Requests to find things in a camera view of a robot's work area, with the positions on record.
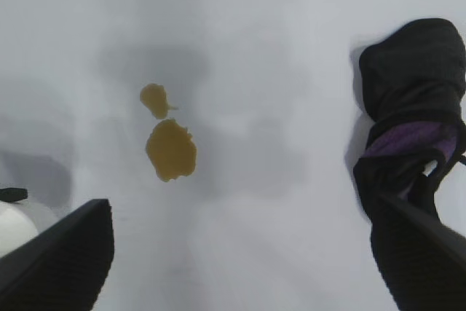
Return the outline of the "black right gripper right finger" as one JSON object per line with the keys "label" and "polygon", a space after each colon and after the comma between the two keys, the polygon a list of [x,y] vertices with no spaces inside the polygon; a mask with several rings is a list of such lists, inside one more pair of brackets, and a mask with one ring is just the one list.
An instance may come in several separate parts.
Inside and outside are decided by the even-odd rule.
{"label": "black right gripper right finger", "polygon": [[465,238],[397,197],[371,208],[371,249],[399,310],[465,309]]}

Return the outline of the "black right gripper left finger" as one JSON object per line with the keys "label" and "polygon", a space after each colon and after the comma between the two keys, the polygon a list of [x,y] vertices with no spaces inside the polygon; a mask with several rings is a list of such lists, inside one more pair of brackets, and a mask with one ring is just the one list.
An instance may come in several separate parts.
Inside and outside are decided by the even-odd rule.
{"label": "black right gripper left finger", "polygon": [[90,200],[1,258],[1,309],[91,310],[113,259],[110,203]]}

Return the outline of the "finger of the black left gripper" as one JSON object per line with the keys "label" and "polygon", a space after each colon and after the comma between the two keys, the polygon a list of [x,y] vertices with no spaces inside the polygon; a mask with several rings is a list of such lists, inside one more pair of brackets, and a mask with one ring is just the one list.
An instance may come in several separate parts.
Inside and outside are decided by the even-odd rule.
{"label": "finger of the black left gripper", "polygon": [[0,200],[2,202],[20,202],[28,198],[27,189],[22,188],[3,188],[0,189]]}

